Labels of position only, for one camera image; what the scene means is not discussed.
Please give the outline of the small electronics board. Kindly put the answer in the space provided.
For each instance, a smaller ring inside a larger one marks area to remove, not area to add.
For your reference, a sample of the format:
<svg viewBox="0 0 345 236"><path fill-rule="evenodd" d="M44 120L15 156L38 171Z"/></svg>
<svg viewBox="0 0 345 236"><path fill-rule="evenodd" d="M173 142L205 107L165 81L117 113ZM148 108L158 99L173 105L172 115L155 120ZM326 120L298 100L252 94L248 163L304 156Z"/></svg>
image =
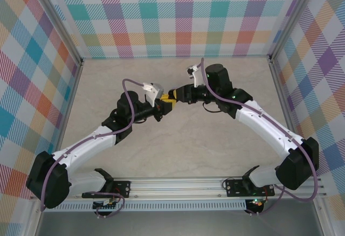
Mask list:
<svg viewBox="0 0 345 236"><path fill-rule="evenodd" d="M92 209L109 210L114 211L120 207L121 200L115 199L96 199L92 204Z"/></svg>
<svg viewBox="0 0 345 236"><path fill-rule="evenodd" d="M261 212L264 209L264 199L249 199L246 200L246 209L251 212Z"/></svg>

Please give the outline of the grey metal sheet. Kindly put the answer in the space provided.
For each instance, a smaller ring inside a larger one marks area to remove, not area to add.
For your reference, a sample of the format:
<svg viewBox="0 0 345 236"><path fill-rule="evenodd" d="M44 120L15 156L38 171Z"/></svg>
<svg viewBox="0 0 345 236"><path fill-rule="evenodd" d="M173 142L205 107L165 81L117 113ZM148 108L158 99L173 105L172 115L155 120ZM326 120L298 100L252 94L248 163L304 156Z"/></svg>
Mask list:
<svg viewBox="0 0 345 236"><path fill-rule="evenodd" d="M323 236L313 218L282 221L275 215L235 212L123 212L98 219L88 212L44 213L35 236Z"/></svg>

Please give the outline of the aluminium side rail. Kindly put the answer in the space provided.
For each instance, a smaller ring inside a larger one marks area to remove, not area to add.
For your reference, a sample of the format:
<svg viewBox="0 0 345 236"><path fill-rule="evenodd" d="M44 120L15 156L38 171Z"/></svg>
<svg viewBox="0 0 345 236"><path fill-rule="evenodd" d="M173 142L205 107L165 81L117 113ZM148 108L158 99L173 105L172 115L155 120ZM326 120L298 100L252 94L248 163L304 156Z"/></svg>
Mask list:
<svg viewBox="0 0 345 236"><path fill-rule="evenodd" d="M75 95L77 92L77 88L78 88L78 84L81 78L81 74L82 74L82 70L84 67L84 63L80 63L77 66L77 71L73 80L73 83L70 87L70 93L68 96L68 101L65 105L65 112L64 115L62 116L62 119L60 120L60 127L57 130L57 132L55 134L53 134L53 145L52 147L49 147L46 152L49 155L54 154L55 151L59 151L61 149L61 145L63 142L63 138L65 135L65 131L67 128L67 124L68 124L68 120L70 118L70 114L71 114L71 110L72 110L72 106L73 106L73 101L75 99Z"/></svg>
<svg viewBox="0 0 345 236"><path fill-rule="evenodd" d="M291 111L289 109L288 102L285 98L283 86L281 84L281 81L280 81L280 78L278 76L278 72L276 70L274 62L270 58L267 59L267 62L268 62L268 66L269 66L272 78L273 78L275 89L276 89L277 94L278 94L278 99L279 99L279 102L281 105L284 119L286 121L286 126L290 131L296 132L296 128L295 128L295 125L294 125L293 119L292 119L292 114L291 114Z"/></svg>

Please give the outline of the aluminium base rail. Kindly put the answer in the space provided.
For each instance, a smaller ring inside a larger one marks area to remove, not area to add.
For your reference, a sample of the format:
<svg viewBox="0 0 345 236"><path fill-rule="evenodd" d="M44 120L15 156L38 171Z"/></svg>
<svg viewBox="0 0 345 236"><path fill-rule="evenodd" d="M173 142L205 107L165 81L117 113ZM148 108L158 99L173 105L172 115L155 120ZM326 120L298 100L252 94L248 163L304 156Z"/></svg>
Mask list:
<svg viewBox="0 0 345 236"><path fill-rule="evenodd" d="M101 178L103 178L97 172L90 174L79 173L78 176L74 176L70 179L72 183L70 192L67 197L62 197L63 202L66 198L72 198L73 196L81 197L83 193L91 191L99 191L96 186L101 185ZM191 177L191 178L114 178L115 181L130 182L130 199L213 199L216 197L225 198L228 197L226 190L222 187L222 182L226 180L221 177ZM281 184L274 186L274 196L268 196L268 198L278 198L282 193L278 188L283 187ZM292 195L307 199L314 193L314 180L306 180L297 190L285 189L283 197L292 198ZM242 199L263 199L264 196L259 197L247 197L247 196L234 196L229 198L242 198Z"/></svg>

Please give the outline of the aluminium frame post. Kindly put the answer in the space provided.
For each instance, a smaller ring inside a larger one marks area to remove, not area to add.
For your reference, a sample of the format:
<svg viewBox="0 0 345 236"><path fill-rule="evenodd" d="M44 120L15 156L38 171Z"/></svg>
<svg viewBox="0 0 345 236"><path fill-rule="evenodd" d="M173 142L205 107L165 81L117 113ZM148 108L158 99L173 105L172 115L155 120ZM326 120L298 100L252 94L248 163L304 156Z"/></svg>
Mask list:
<svg viewBox="0 0 345 236"><path fill-rule="evenodd" d="M41 0L43 2L43 6L47 11L47 15L50 17L54 27L57 29L58 33L61 35L62 40L64 41L67 49L73 56L73 58L77 61L79 65L82 65L83 58L79 54L74 42L72 41L70 35L65 28L63 21L61 20L58 12L56 11L54 4L51 0Z"/></svg>
<svg viewBox="0 0 345 236"><path fill-rule="evenodd" d="M288 37L292 33L295 25L301 18L310 0L286 0L279 15L278 23L271 35L271 45L267 50L267 60L271 65L274 63L278 54L287 43Z"/></svg>

